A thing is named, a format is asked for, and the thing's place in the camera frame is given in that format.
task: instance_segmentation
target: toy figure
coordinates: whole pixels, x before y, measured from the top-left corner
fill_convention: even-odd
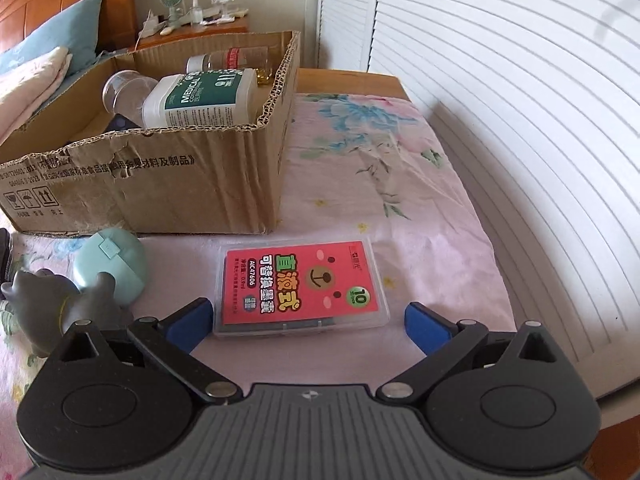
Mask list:
[[[0,290],[33,353],[46,357],[78,319],[90,319],[101,330],[124,328],[133,321],[129,309],[115,303],[115,285],[113,276],[99,272],[95,283],[80,291],[65,276],[40,269],[35,274],[18,270],[14,282],[3,283]]]

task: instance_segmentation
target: blue pillow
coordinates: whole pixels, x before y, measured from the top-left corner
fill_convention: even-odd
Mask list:
[[[73,54],[68,76],[87,68],[95,61],[101,3],[102,0],[80,0],[49,18],[23,41],[0,54],[0,74],[57,46],[66,46]]]

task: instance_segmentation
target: plastic bottle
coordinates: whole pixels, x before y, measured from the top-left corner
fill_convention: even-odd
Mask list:
[[[210,54],[191,56],[187,61],[186,72],[188,74],[208,70],[224,70],[225,68],[255,69],[259,86],[268,84],[273,72],[269,60],[269,49],[266,46],[236,47],[228,50],[216,50]]]
[[[191,26],[199,25],[203,20],[202,7],[198,4],[198,0],[193,0],[193,6],[190,10],[191,13]]]
[[[102,104],[110,114],[120,114],[141,128],[142,107],[158,81],[135,70],[121,70],[112,75],[102,89]]]
[[[163,77],[145,100],[145,128],[251,124],[256,87],[251,68]]]

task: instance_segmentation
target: nightstand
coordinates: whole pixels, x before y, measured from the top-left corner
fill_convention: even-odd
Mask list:
[[[160,36],[160,33],[143,38],[138,43],[138,50],[156,46],[172,41],[186,40],[187,38],[197,38],[199,36],[210,36],[212,34],[237,34],[239,32],[249,32],[249,18],[236,18],[233,23],[224,23],[223,25],[199,25],[191,27],[191,25],[183,25],[174,30],[167,36]]]

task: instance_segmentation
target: clear plastic bottle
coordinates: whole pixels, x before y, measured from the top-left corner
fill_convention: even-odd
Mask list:
[[[112,75],[102,89],[102,104],[110,114],[120,114],[141,128],[142,107],[158,81],[135,70],[121,70]]]
[[[270,83],[273,75],[269,49],[266,46],[249,46],[217,50],[210,54],[192,56],[187,61],[186,72],[202,72],[207,70],[224,70],[225,68],[254,68],[258,85]]]
[[[198,4],[198,0],[193,0],[193,6],[190,10],[191,13],[191,26],[199,25],[202,22],[202,7]]]

